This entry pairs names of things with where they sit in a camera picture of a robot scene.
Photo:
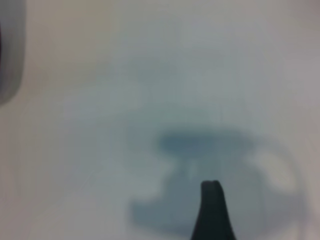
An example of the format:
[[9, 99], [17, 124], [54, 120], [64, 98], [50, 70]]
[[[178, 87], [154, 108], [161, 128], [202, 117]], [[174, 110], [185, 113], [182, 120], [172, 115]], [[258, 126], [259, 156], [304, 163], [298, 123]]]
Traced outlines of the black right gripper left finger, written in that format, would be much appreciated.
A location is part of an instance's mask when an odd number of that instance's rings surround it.
[[212, 181], [203, 181], [200, 186], [200, 205], [191, 240], [210, 240], [210, 187]]

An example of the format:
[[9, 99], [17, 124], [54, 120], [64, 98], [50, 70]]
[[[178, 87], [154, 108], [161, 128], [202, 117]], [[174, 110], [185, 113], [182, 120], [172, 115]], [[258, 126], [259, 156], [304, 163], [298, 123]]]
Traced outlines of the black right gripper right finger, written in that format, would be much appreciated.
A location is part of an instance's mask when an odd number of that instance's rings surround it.
[[219, 181], [213, 182], [214, 240], [236, 240], [230, 221], [224, 190]]

